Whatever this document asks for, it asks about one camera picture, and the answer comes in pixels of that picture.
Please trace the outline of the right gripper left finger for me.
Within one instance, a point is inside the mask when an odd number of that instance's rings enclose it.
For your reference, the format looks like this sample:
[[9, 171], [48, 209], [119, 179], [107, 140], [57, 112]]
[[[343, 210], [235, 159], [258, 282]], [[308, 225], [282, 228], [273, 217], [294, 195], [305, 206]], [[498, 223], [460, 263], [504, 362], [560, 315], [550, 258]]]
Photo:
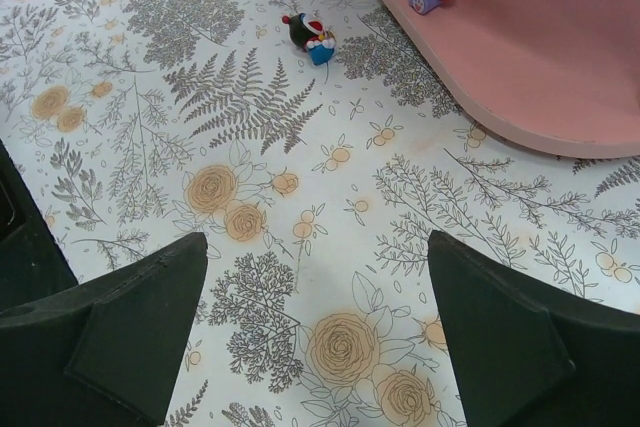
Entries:
[[207, 263], [204, 235], [191, 233], [2, 312], [2, 425], [162, 425]]

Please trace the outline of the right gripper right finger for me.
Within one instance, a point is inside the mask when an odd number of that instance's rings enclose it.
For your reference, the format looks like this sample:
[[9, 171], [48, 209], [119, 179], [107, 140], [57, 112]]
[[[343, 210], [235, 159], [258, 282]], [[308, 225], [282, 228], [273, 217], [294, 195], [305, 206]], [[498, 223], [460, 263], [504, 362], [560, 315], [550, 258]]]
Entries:
[[441, 231], [429, 236], [428, 266], [468, 425], [638, 425], [638, 315]]

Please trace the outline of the black red mouse figure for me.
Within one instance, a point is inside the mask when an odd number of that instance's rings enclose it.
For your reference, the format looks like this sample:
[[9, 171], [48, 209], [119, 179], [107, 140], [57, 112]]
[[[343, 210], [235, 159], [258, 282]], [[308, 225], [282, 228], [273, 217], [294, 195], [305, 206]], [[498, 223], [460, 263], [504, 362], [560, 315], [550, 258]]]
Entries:
[[292, 43], [305, 52], [314, 66], [327, 64], [336, 51], [336, 39], [316, 17], [306, 13], [282, 16]]

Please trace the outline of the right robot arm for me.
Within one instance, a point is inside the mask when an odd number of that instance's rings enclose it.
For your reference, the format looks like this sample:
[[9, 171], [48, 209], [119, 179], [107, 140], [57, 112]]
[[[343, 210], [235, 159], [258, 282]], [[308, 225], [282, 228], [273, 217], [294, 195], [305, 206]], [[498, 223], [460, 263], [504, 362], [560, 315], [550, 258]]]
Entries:
[[[433, 231], [432, 286], [472, 426], [635, 426], [639, 318]], [[207, 270], [203, 233], [79, 283], [1, 158], [1, 422], [158, 426]]]

